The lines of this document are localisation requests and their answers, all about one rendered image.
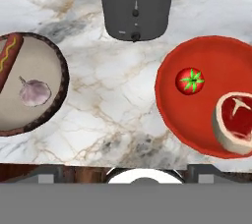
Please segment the hot dog with mustard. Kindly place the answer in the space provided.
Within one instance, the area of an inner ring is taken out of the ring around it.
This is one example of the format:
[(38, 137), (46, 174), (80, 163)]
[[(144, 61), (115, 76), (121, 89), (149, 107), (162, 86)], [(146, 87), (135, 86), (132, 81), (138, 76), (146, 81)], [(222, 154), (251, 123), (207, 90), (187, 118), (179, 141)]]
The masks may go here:
[(0, 92), (8, 79), (23, 42), (24, 39), (19, 33), (11, 33), (0, 52)]

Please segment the grey toaster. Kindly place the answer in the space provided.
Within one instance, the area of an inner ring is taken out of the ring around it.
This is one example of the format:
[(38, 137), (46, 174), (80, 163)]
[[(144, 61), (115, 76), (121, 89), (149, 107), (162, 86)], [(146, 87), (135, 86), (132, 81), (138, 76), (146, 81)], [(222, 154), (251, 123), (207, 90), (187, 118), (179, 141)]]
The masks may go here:
[(171, 0), (101, 0), (107, 33), (123, 41), (147, 41), (162, 36)]

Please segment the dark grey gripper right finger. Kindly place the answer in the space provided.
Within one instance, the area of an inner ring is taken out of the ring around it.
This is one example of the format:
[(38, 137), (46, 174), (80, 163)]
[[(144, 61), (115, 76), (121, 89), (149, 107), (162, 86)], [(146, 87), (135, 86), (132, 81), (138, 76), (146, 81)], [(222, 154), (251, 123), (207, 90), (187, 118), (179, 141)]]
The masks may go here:
[(213, 165), (192, 164), (188, 166), (188, 182), (196, 184), (241, 183), (231, 175), (224, 174)]

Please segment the red tomato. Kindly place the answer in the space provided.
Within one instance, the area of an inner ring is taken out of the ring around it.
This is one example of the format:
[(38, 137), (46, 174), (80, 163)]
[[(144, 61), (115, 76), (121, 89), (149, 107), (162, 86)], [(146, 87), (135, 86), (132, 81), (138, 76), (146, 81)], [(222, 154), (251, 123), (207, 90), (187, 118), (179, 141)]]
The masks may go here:
[(184, 95), (193, 95), (202, 90), (205, 78), (196, 68), (184, 68), (175, 78), (177, 89)]

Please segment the pale purple garlic bulb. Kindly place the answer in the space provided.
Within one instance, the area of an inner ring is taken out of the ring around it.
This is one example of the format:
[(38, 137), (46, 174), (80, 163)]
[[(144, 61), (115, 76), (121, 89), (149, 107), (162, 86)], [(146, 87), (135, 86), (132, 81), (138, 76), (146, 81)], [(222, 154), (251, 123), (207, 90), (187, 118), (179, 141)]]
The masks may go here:
[(23, 87), (19, 92), (22, 102), (28, 107), (36, 107), (43, 105), (51, 97), (51, 90), (48, 84), (38, 81), (26, 81), (23, 77), (19, 77)]

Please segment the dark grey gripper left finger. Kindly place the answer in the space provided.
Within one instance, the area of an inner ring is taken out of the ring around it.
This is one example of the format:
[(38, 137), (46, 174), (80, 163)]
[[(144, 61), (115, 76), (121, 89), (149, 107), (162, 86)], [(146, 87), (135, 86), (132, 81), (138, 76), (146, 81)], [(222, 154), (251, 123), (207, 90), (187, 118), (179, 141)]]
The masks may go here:
[(55, 184), (63, 182), (63, 172), (56, 166), (39, 166), (27, 175), (7, 180), (7, 183)]

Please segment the red plate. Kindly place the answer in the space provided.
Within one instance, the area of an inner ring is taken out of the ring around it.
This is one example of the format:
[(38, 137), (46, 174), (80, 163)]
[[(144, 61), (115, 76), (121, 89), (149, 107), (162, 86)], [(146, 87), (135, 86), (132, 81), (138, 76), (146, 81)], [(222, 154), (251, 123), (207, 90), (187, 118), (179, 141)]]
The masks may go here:
[[(202, 90), (184, 95), (175, 85), (177, 74), (196, 68), (205, 79)], [(219, 98), (230, 91), (252, 93), (252, 46), (223, 36), (202, 36), (179, 44), (157, 70), (158, 111), (178, 139), (207, 155), (231, 159), (236, 153), (222, 148), (212, 128)]]

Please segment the beige bowl with brown rim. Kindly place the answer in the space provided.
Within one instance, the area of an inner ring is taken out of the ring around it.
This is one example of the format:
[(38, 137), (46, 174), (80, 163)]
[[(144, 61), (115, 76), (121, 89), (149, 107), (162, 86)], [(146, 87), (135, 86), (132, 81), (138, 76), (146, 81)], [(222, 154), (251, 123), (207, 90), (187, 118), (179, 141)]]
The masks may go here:
[[(47, 122), (63, 104), (70, 80), (67, 61), (56, 44), (32, 32), (12, 33), (19, 33), (24, 42), (0, 92), (0, 137), (24, 134)], [(9, 34), (0, 36), (0, 52)], [(51, 97), (43, 105), (26, 106), (19, 96), (19, 77), (48, 84)]]

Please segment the white round object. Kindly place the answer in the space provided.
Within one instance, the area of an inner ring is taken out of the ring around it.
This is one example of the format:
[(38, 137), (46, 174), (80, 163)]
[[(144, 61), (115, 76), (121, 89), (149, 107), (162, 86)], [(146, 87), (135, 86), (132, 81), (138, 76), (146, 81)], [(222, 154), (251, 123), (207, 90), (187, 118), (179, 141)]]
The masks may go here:
[(107, 175), (108, 184), (132, 184), (135, 181), (149, 179), (159, 184), (183, 184), (184, 179), (175, 171), (158, 169), (114, 169)]

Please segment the raw steak with fat rim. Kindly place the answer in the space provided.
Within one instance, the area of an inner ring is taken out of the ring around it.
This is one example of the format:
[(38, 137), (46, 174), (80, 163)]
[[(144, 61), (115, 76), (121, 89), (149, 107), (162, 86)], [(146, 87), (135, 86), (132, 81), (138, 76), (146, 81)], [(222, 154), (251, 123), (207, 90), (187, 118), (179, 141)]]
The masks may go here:
[(229, 92), (217, 102), (213, 117), (213, 132), (222, 147), (246, 155), (252, 151), (252, 94)]

